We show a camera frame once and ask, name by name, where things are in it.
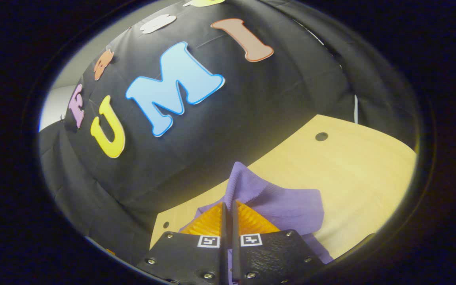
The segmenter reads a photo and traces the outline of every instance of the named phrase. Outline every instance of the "blue letter m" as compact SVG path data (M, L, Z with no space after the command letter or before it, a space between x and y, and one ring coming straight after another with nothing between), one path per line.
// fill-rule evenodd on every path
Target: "blue letter m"
M206 70L188 52L185 42L180 42L161 55L161 78L155 79L140 76L135 79L126 91L127 99L134 99L152 124L155 137L163 135L173 124L170 115L163 115L157 108L167 109L177 115L184 113L179 83L186 90L186 101L198 104L221 88L223 76Z

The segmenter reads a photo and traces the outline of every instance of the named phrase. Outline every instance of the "black cloth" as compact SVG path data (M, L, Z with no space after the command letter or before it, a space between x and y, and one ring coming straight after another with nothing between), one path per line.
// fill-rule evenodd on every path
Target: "black cloth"
M85 111L80 129L68 110L63 121L40 132L40 157L54 202L78 231L123 260L136 264L148 250L157 213L227 179L235 161L250 165L317 114L353 122L355 94L360 124L414 147L415 107L407 83L337 21L297 2L182 4L136 23L93 55L78 82ZM142 34L141 25L162 14L177 19ZM233 38L210 27L226 18L244 20L274 54L248 62ZM181 89L184 114L160 109L174 122L163 136L154 137L150 122L125 91L138 76L161 79L161 54L182 41L226 82L198 105L185 103ZM94 64L107 49L115 52L114 58L94 81ZM126 137L116 159L105 155L90 134L91 122L99 116L101 128L113 139L98 114L107 95Z

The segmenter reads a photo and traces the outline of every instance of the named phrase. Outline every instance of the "purple towel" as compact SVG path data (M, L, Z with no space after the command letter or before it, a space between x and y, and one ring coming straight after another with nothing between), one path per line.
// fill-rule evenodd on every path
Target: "purple towel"
M296 230L323 263L333 260L312 234L321 228L324 216L319 190L281 188L261 179L244 164L235 162L225 195L213 204L198 208L195 218L219 202L224 202L227 210L230 211L235 200L248 205L282 231ZM228 250L229 268L232 267L231 259L230 249Z

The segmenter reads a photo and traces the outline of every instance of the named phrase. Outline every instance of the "wooden table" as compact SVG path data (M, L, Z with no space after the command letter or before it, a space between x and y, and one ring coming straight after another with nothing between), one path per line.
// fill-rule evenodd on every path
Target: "wooden table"
M317 141L325 132L328 138ZM319 189L325 211L314 233L337 258L394 213L413 177L416 154L389 135L348 121L317 115L248 168L289 189ZM165 231L179 231L198 207L220 199L228 180L158 214L150 247Z

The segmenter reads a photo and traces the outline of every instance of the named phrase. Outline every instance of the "white wall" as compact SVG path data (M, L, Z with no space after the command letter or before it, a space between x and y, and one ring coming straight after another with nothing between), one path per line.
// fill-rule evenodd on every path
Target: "white wall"
M78 79L82 76L82 73L86 70L89 63L94 60L93 57L96 54L103 50L108 43L124 32L128 27L134 25L138 21L141 21L147 16L150 16L156 11L177 2L182 1L159 0L152 2L112 24L112 26L105 29L95 38L90 40L90 42L84 45L71 58L71 60L69 60L52 84L51 90L45 99L42 114L40 116L40 130L56 121L59 121L61 115L65 117L65 113L68 108L68 101L74 91L74 85L76 85Z

